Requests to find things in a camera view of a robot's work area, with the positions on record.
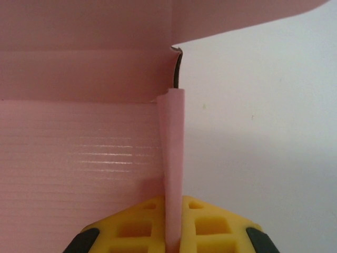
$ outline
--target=white wall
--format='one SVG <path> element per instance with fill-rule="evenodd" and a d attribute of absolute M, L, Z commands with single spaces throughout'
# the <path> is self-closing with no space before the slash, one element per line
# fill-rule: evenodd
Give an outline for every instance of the white wall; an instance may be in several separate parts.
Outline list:
<path fill-rule="evenodd" d="M 260 223 L 281 252 L 335 252 L 337 0 L 179 46 L 184 194 Z"/>

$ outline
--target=box flap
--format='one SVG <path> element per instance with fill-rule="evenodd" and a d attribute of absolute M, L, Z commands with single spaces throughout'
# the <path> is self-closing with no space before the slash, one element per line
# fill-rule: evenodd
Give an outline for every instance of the box flap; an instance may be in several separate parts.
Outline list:
<path fill-rule="evenodd" d="M 172 44 L 310 11 L 327 0 L 173 0 Z"/>
<path fill-rule="evenodd" d="M 327 0 L 0 0 L 0 51 L 169 48 Z"/>

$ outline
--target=pink sheet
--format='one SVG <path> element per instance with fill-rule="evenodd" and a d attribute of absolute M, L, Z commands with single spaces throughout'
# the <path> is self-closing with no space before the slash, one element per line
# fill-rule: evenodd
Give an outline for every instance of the pink sheet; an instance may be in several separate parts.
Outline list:
<path fill-rule="evenodd" d="M 173 86 L 177 57 L 169 49 L 0 52 L 0 98 L 150 102 Z"/>
<path fill-rule="evenodd" d="M 164 194 L 157 106 L 0 100 L 0 252 L 62 252 Z"/>
<path fill-rule="evenodd" d="M 0 0 L 0 51 L 165 49 L 327 0 Z"/>
<path fill-rule="evenodd" d="M 185 91 L 170 89 L 158 97 L 165 171 L 166 252 L 178 253 L 182 219 Z"/>

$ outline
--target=square hole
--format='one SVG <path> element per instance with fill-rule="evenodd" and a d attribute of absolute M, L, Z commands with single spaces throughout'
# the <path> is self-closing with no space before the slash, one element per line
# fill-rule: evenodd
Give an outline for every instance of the square hole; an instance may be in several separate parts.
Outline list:
<path fill-rule="evenodd" d="M 230 233 L 228 223 L 223 217 L 201 217 L 195 220 L 195 232 L 197 235 L 215 235 L 218 233 Z"/>
<path fill-rule="evenodd" d="M 197 253 L 237 253 L 234 241 L 198 242 Z"/>
<path fill-rule="evenodd" d="M 113 247 L 109 253 L 147 253 L 148 246 Z"/>
<path fill-rule="evenodd" d="M 128 221 L 120 225 L 117 237 L 151 236 L 152 223 L 149 220 Z"/>
<path fill-rule="evenodd" d="M 202 209 L 204 206 L 198 202 L 192 201 L 189 203 L 189 208 L 190 209 Z"/>

